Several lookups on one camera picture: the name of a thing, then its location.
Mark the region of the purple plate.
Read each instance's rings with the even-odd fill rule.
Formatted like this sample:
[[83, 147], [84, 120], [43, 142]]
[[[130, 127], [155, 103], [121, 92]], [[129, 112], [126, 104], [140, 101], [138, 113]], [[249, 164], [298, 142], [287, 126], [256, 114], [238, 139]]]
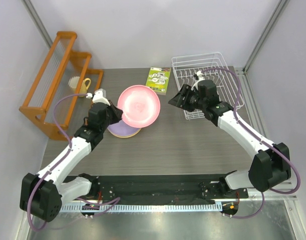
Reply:
[[132, 134], [134, 133], [137, 129], [139, 128], [135, 128], [132, 126], [129, 126], [128, 124], [126, 124], [123, 120], [119, 121], [116, 124], [111, 124], [108, 126], [107, 128], [108, 130], [116, 133], [116, 134], [120, 134], [120, 135], [127, 135], [127, 134]]

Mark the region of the pink plate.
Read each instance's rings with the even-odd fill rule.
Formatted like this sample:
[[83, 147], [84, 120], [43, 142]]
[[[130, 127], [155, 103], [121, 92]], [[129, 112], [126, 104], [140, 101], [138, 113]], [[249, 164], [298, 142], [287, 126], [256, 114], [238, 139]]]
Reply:
[[118, 108], [123, 111], [124, 123], [134, 128], [145, 128], [157, 120], [161, 104], [158, 95], [149, 87], [133, 85], [120, 94]]

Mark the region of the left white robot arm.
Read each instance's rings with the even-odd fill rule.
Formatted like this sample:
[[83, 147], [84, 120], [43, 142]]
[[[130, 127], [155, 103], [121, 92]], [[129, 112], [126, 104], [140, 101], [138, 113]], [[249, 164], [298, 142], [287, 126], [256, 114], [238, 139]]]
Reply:
[[95, 177], [82, 173], [68, 183], [64, 181], [75, 166], [100, 143], [107, 127], [122, 119], [122, 114], [122, 110], [111, 101], [93, 103], [69, 145], [37, 174], [25, 175], [20, 209], [51, 222], [61, 207], [70, 201], [80, 196], [95, 199], [99, 193]]

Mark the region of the orange plate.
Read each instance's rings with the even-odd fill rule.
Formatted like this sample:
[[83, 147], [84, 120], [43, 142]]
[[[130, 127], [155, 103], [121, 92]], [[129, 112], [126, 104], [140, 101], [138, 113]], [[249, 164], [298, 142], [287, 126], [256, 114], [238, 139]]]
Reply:
[[130, 137], [135, 136], [140, 130], [141, 130], [141, 128], [137, 129], [137, 130], [136, 130], [134, 133], [132, 133], [132, 134], [124, 134], [124, 135], [116, 134], [116, 133], [114, 133], [113, 131], [110, 131], [110, 130], [109, 130], [109, 132], [110, 132], [113, 136], [115, 136], [115, 137], [126, 139], [126, 138], [130, 138]]

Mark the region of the white wire dish rack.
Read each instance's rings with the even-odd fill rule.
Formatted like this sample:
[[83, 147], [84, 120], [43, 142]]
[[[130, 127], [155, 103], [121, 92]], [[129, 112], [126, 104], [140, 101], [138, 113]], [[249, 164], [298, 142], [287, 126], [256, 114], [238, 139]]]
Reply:
[[196, 80], [193, 75], [197, 71], [202, 71], [207, 80], [212, 80], [217, 87], [219, 98], [231, 106], [238, 101], [237, 109], [244, 106], [242, 95], [237, 99], [238, 81], [229, 72], [218, 70], [217, 68], [228, 69], [226, 61], [220, 52], [175, 56], [171, 59], [173, 73], [178, 89], [184, 84], [192, 86]]

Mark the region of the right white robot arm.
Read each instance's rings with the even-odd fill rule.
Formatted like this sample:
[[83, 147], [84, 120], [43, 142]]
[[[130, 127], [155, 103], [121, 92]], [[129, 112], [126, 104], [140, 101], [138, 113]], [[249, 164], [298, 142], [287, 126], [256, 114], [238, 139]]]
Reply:
[[289, 157], [289, 149], [275, 144], [255, 131], [233, 107], [222, 102], [211, 80], [201, 80], [194, 86], [184, 84], [181, 90], [168, 102], [188, 112], [200, 110], [205, 118], [233, 137], [252, 158], [247, 170], [228, 173], [219, 184], [219, 193], [231, 197], [237, 189], [255, 188], [265, 192], [291, 177], [289, 164], [281, 157]]

